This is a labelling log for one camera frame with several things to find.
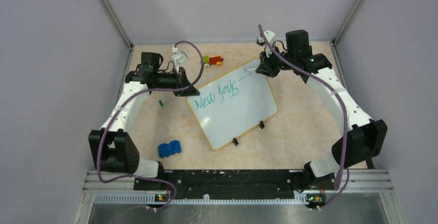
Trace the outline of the yellow-framed whiteboard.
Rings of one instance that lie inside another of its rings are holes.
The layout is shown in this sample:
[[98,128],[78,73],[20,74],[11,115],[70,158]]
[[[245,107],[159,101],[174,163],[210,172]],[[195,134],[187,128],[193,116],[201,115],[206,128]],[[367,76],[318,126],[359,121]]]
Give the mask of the yellow-framed whiteboard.
[[259,65],[254,58],[202,86],[199,96],[186,98],[211,149],[221,149],[277,113],[268,78],[245,71]]

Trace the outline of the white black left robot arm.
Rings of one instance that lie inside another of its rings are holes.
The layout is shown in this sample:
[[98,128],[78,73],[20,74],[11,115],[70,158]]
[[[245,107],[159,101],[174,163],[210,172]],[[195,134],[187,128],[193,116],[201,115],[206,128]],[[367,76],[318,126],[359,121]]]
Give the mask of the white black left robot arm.
[[146,183],[156,190],[165,185],[166,176],[159,172],[160,163],[141,158],[129,133],[143,103],[153,91],[170,91],[177,97],[200,94],[181,66],[187,58],[185,52],[174,53],[174,68],[167,72],[160,68],[161,54],[141,54],[140,64],[126,75],[122,93],[110,117],[98,130],[89,133],[88,141],[97,169],[145,177]]

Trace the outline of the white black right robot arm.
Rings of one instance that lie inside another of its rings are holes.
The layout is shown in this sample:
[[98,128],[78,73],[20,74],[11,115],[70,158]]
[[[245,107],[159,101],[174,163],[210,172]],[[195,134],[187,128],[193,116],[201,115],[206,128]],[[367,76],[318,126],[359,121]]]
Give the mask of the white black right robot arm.
[[383,120],[375,120],[359,107],[324,54],[313,53],[307,31],[287,32],[287,47],[283,51],[275,42],[273,31],[259,28],[256,43],[263,47],[263,52],[256,73],[274,78],[280,71],[293,71],[317,94],[341,133],[330,152],[305,164],[303,183],[316,189],[325,176],[334,174],[335,187],[339,187],[345,169],[380,154],[388,127]]

